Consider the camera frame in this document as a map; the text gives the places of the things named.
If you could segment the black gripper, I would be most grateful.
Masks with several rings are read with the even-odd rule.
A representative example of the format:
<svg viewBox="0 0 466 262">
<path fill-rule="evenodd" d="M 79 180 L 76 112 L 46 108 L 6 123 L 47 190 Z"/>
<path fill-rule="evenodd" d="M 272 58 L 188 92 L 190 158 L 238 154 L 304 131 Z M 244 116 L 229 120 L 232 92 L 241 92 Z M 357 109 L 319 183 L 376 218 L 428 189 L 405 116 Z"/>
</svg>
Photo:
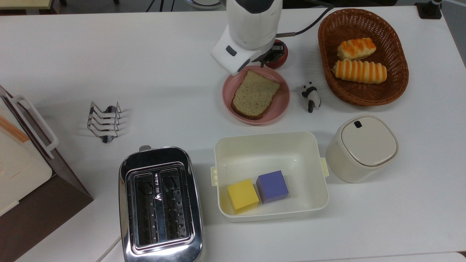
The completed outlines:
<svg viewBox="0 0 466 262">
<path fill-rule="evenodd" d="M 275 63 L 280 59 L 280 55 L 285 54 L 284 43 L 274 43 L 271 50 L 259 58 L 261 64 Z"/>
</svg>

